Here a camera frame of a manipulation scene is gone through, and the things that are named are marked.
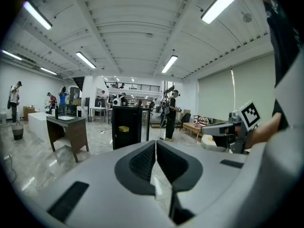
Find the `white bathtub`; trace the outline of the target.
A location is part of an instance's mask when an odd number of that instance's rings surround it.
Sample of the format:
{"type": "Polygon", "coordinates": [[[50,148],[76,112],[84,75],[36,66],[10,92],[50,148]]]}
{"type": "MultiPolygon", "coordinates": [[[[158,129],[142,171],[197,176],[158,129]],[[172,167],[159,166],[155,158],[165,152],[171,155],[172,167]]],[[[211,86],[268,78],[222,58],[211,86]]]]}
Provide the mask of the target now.
{"type": "Polygon", "coordinates": [[[43,112],[28,114],[28,124],[30,131],[44,142],[49,141],[47,116],[50,115],[43,112]]]}

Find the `black mezzanine railing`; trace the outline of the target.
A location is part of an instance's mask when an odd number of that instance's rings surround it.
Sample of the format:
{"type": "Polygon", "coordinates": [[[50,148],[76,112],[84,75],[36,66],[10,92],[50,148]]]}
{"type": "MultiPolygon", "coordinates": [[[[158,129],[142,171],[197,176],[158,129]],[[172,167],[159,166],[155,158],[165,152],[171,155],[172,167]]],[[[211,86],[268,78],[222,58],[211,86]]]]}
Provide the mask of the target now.
{"type": "Polygon", "coordinates": [[[119,83],[119,82],[106,82],[105,83],[108,88],[114,89],[127,89],[127,90],[139,90],[139,91],[151,91],[151,92],[159,92],[160,86],[158,85],[145,85],[145,84],[137,84],[137,83],[119,83]]]}

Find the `dark wooden sink cabinet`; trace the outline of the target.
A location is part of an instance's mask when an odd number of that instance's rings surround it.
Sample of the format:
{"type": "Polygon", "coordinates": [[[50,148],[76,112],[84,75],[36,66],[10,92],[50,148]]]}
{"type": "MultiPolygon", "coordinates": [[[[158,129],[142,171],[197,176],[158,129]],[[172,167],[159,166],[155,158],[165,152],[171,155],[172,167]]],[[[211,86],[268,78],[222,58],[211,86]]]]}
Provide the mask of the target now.
{"type": "Polygon", "coordinates": [[[82,117],[74,117],[69,120],[64,120],[68,116],[47,116],[47,132],[51,149],[56,151],[54,143],[59,143],[70,147],[76,163],[79,162],[77,153],[85,146],[89,152],[86,121],[82,117]]]}

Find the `wooden coffee table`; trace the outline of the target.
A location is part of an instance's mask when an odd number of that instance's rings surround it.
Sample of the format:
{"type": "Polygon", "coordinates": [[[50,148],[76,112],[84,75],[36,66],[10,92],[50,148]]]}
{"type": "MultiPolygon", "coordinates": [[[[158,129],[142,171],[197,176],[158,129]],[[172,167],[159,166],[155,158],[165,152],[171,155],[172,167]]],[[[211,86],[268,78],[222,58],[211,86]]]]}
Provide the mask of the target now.
{"type": "Polygon", "coordinates": [[[201,132],[201,126],[199,124],[183,123],[182,132],[187,132],[187,131],[189,131],[191,134],[196,135],[196,142],[198,141],[199,137],[203,136],[201,132]]]}

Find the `person in black sleeve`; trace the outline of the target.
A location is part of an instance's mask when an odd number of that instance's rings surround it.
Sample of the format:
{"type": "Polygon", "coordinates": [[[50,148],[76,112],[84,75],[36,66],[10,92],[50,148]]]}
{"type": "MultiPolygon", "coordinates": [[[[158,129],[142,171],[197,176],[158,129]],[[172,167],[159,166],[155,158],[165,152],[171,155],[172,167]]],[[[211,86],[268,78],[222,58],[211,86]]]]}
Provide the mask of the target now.
{"type": "Polygon", "coordinates": [[[274,49],[275,85],[283,79],[304,44],[304,23],[293,6],[263,2],[274,49]]]}

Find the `black mini fridge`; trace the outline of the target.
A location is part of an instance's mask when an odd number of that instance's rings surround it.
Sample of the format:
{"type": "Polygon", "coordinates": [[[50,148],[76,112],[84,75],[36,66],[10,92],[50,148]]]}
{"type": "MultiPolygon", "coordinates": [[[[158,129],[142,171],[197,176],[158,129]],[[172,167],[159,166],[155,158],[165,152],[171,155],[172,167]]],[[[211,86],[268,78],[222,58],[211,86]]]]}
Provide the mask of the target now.
{"type": "Polygon", "coordinates": [[[146,114],[146,141],[150,133],[150,109],[130,106],[114,106],[112,109],[112,140],[113,149],[117,150],[142,142],[143,114],[146,114]],[[119,126],[129,127],[129,132],[119,131],[119,126]]]}

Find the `white sink stand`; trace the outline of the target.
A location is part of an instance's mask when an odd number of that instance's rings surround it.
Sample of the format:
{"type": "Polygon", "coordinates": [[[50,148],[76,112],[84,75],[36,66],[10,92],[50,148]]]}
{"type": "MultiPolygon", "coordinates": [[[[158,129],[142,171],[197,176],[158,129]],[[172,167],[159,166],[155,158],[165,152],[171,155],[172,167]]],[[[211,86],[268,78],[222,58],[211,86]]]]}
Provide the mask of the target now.
{"type": "Polygon", "coordinates": [[[99,121],[102,122],[102,117],[104,117],[104,122],[106,119],[106,106],[104,101],[98,101],[97,106],[89,108],[90,121],[94,121],[96,113],[98,113],[99,121]]]}

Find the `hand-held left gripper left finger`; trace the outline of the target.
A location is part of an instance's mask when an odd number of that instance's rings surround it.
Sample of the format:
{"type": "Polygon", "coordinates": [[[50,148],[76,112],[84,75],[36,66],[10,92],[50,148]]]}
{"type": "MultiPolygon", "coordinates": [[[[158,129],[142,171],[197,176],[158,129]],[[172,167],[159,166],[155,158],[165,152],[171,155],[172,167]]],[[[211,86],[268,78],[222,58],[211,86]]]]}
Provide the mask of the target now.
{"type": "Polygon", "coordinates": [[[151,184],[155,141],[91,157],[48,185],[36,202],[68,228],[172,228],[151,184]]]}

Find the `gray woven basket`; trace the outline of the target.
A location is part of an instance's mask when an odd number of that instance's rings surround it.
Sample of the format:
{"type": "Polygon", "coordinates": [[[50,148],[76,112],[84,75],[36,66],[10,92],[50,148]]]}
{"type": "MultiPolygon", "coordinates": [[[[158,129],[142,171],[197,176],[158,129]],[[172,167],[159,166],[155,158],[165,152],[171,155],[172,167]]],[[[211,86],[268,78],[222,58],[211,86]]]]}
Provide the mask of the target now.
{"type": "Polygon", "coordinates": [[[11,125],[14,140],[21,140],[23,138],[24,125],[20,123],[13,123],[11,125]]]}

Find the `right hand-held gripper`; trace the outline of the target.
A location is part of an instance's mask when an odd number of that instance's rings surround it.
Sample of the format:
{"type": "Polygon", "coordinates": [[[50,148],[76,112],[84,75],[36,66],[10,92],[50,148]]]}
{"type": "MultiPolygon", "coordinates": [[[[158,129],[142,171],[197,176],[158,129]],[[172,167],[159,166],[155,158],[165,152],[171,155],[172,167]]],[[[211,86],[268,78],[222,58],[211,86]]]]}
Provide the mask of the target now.
{"type": "Polygon", "coordinates": [[[211,135],[218,147],[230,148],[233,153],[243,153],[249,132],[254,129],[260,119],[251,100],[229,113],[228,123],[210,124],[202,127],[201,132],[211,135]]]}

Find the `black chair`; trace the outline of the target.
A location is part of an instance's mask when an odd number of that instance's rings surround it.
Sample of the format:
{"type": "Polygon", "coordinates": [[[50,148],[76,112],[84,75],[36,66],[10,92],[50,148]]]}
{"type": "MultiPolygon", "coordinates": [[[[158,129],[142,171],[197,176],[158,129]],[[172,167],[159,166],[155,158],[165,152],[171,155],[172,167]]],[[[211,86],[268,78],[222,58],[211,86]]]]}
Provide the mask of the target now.
{"type": "Polygon", "coordinates": [[[191,114],[190,113],[186,113],[178,122],[176,125],[176,128],[178,129],[182,129],[183,128],[183,124],[184,123],[188,123],[190,120],[191,114]]]}

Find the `black staircase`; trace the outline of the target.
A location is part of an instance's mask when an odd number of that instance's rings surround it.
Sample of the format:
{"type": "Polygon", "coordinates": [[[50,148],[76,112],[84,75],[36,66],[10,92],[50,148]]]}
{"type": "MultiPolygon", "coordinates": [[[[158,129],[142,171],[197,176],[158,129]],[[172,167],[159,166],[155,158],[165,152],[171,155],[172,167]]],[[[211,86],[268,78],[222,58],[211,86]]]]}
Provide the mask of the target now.
{"type": "Polygon", "coordinates": [[[80,89],[80,91],[83,91],[84,79],[85,79],[84,76],[81,76],[81,77],[74,77],[74,78],[73,78],[75,84],[76,84],[77,87],[80,89]]]}

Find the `ceiling tube light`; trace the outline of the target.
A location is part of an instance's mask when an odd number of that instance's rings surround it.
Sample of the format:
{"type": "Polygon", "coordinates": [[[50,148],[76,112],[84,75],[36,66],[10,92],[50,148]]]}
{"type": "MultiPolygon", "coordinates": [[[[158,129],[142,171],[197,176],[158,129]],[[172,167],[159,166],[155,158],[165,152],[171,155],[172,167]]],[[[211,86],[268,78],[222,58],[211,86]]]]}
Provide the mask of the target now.
{"type": "Polygon", "coordinates": [[[45,29],[50,30],[52,24],[50,21],[39,11],[39,9],[31,2],[25,1],[23,3],[23,8],[34,17],[45,29]]]}
{"type": "Polygon", "coordinates": [[[5,55],[7,55],[7,56],[9,56],[9,57],[12,57],[12,58],[14,58],[14,59],[16,59],[16,60],[19,60],[19,61],[22,61],[22,58],[20,58],[20,57],[18,57],[18,56],[16,56],[16,55],[14,55],[14,54],[12,54],[12,53],[10,53],[10,52],[8,52],[8,51],[5,51],[5,50],[0,50],[2,53],[4,53],[5,55]]]}
{"type": "Polygon", "coordinates": [[[201,20],[210,24],[235,0],[215,0],[202,14],[201,20]]]}
{"type": "Polygon", "coordinates": [[[175,61],[178,59],[178,56],[172,55],[167,62],[167,64],[164,66],[163,70],[161,71],[163,74],[167,73],[167,71],[170,69],[170,67],[175,63],[175,61]]]}
{"type": "Polygon", "coordinates": [[[76,55],[84,61],[92,69],[96,69],[96,66],[80,51],[76,52],[76,55]]]}
{"type": "Polygon", "coordinates": [[[42,71],[44,71],[44,72],[47,72],[47,73],[49,73],[49,74],[52,74],[52,75],[58,75],[57,73],[55,73],[55,72],[53,72],[53,71],[50,71],[50,70],[48,70],[48,69],[46,69],[46,68],[43,68],[43,67],[41,67],[40,70],[42,70],[42,71]]]}

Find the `cardboard box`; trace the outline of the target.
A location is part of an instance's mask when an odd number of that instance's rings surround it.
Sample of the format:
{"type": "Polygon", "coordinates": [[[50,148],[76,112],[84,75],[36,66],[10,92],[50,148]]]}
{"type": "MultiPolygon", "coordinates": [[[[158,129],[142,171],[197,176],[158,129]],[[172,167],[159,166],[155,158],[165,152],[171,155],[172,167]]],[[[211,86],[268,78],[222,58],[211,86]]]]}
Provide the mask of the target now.
{"type": "Polygon", "coordinates": [[[35,113],[35,107],[33,106],[23,106],[23,120],[28,121],[28,115],[31,113],[35,113]]]}

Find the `person's right forearm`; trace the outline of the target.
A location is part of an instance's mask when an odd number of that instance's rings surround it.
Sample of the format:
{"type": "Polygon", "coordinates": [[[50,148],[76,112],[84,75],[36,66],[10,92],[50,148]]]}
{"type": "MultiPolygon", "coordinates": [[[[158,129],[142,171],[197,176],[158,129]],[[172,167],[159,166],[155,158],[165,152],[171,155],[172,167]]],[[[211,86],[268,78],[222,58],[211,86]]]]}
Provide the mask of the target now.
{"type": "Polygon", "coordinates": [[[251,149],[257,143],[267,142],[277,131],[281,122],[281,113],[275,113],[271,120],[248,133],[245,149],[251,149]]]}

